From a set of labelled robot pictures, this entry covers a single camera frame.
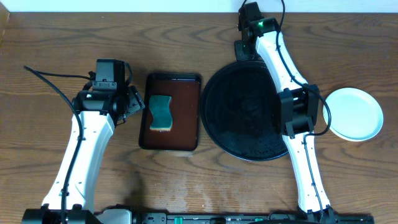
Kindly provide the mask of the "green yellow sponge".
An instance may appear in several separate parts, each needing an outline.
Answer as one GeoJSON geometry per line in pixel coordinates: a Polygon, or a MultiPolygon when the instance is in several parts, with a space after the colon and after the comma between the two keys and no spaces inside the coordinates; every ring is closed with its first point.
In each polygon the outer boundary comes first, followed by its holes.
{"type": "Polygon", "coordinates": [[[150,130],[170,131],[172,129],[173,118],[170,112],[170,102],[172,97],[165,95],[152,95],[149,100],[149,109],[153,121],[150,130]]]}

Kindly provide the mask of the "rectangular brown water tray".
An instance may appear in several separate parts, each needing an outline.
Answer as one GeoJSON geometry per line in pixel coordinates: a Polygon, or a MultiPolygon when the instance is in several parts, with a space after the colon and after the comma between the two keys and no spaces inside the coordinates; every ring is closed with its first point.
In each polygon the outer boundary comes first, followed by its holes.
{"type": "Polygon", "coordinates": [[[145,89],[139,146],[147,150],[194,151],[198,145],[201,76],[196,73],[152,73],[145,89]],[[169,96],[172,125],[169,130],[151,129],[150,99],[169,96]]]}

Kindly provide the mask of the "light green plate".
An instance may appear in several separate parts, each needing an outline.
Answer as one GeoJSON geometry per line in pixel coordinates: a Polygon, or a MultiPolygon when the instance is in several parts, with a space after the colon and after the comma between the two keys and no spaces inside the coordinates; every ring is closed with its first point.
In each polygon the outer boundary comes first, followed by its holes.
{"type": "Polygon", "coordinates": [[[340,88],[330,93],[326,103],[331,115],[323,108],[330,130],[347,141],[360,142],[376,136],[382,129],[384,115],[379,103],[357,88],[340,88]]]}

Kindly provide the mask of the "light blue front plate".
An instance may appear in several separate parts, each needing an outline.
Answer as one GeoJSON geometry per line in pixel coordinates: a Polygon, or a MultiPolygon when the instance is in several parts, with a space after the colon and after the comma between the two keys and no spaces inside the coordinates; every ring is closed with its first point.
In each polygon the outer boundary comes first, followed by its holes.
{"type": "Polygon", "coordinates": [[[361,102],[356,105],[328,104],[331,112],[331,131],[342,139],[366,141],[382,129],[384,115],[379,104],[361,102]]]}

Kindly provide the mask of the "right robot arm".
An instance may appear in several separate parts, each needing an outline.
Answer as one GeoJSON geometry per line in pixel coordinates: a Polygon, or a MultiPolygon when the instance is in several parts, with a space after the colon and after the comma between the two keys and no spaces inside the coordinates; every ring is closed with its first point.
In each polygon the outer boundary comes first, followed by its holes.
{"type": "Polygon", "coordinates": [[[275,121],[287,146],[298,189],[298,207],[314,223],[333,223],[315,152],[318,104],[324,102],[316,85],[309,85],[294,65],[276,19],[240,17],[239,54],[263,59],[277,90],[275,121]]]}

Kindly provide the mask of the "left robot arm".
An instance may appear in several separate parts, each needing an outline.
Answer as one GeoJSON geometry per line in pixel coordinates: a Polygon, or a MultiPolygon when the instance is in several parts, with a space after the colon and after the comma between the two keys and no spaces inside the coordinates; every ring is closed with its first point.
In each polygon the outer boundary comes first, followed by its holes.
{"type": "Polygon", "coordinates": [[[70,140],[60,170],[42,206],[27,209],[22,223],[139,223],[141,216],[124,205],[94,212],[96,181],[104,151],[114,133],[115,122],[110,114],[82,111],[79,125],[72,118],[70,140]]]}

